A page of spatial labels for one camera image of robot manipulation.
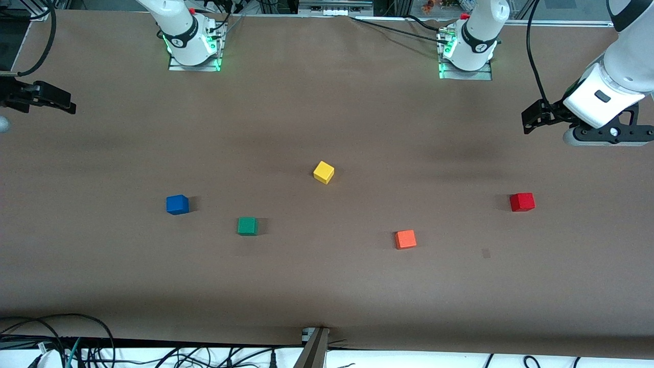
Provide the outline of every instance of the metal bracket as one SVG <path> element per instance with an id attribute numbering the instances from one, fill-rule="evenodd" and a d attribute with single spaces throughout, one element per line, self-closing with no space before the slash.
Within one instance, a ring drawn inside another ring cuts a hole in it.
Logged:
<path id="1" fill-rule="evenodd" d="M 293 368 L 324 368 L 328 338 L 328 328 L 316 328 Z"/>

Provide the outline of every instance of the blue cube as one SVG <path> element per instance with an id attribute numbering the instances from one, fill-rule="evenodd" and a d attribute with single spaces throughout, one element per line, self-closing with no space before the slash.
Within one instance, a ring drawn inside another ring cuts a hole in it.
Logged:
<path id="1" fill-rule="evenodd" d="M 170 196 L 165 199 L 165 210 L 171 215 L 183 215 L 189 213 L 188 198 L 182 194 Z"/>

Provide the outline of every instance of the green cube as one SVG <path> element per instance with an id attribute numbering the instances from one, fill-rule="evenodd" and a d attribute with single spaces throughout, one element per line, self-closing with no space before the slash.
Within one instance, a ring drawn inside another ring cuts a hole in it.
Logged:
<path id="1" fill-rule="evenodd" d="M 238 233 L 241 236 L 256 236 L 259 224 L 256 217 L 239 217 Z"/>

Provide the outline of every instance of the metal base plate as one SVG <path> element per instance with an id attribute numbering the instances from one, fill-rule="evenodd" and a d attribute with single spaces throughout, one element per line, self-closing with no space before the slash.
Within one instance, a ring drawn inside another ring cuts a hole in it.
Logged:
<path id="1" fill-rule="evenodd" d="M 198 65 L 182 65 L 173 56 L 170 55 L 168 61 L 168 70 L 173 71 L 220 71 L 222 67 L 222 53 L 225 49 L 225 36 L 227 34 L 227 22 L 216 30 L 218 38 L 215 41 L 216 49 L 215 54 L 209 56 L 203 63 Z"/>
<path id="2" fill-rule="evenodd" d="M 453 39 L 456 35 L 456 28 L 454 24 L 447 27 L 442 27 L 438 31 L 436 38 L 439 40 L 446 40 L 450 43 L 456 42 Z M 462 79 L 466 81 L 492 81 L 491 63 L 486 62 L 484 66 L 475 71 L 465 71 L 457 68 L 450 60 L 443 56 L 447 45 L 438 44 L 438 75 L 441 79 Z"/>

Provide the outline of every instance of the yellow cube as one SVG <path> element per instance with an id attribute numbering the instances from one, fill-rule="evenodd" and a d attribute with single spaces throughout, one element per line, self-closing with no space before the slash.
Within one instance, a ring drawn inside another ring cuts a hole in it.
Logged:
<path id="1" fill-rule="evenodd" d="M 316 170 L 313 170 L 313 177 L 323 184 L 329 184 L 329 180 L 332 179 L 332 176 L 334 176 L 334 168 L 325 161 L 321 161 L 320 164 L 316 166 Z"/>

